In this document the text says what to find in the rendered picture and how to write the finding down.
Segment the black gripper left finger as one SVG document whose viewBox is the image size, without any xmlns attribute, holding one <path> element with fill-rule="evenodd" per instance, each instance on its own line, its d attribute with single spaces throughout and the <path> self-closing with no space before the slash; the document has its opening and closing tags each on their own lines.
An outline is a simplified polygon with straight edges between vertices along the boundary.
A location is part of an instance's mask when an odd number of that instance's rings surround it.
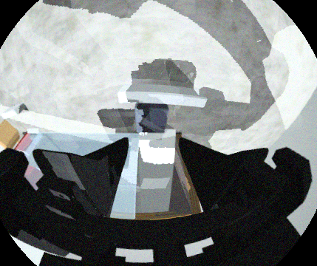
<svg viewBox="0 0 317 266">
<path fill-rule="evenodd" d="M 63 151 L 33 150 L 33 157 L 43 175 L 71 180 L 100 216 L 110 218 L 129 150 L 123 137 L 85 156 Z"/>
</svg>

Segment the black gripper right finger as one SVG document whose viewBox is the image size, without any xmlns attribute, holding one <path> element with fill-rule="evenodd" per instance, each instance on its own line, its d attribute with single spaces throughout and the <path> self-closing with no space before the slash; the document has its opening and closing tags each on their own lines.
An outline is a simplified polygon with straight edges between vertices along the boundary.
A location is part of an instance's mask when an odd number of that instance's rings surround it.
<svg viewBox="0 0 317 266">
<path fill-rule="evenodd" d="M 223 154 L 185 138 L 179 139 L 179 149 L 203 212 L 219 208 L 217 203 L 241 169 L 252 163 L 264 162 L 268 154 L 268 148 Z"/>
</svg>

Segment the tan cardboard box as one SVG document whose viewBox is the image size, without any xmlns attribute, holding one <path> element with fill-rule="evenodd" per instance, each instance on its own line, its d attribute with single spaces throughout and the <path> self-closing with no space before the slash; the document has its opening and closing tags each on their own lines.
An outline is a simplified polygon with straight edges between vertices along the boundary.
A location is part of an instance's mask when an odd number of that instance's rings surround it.
<svg viewBox="0 0 317 266">
<path fill-rule="evenodd" d="M 20 134 L 18 130 L 10 125 L 8 121 L 4 120 L 0 124 L 0 144 L 4 149 L 11 148 L 16 145 L 17 141 L 20 140 Z"/>
</svg>

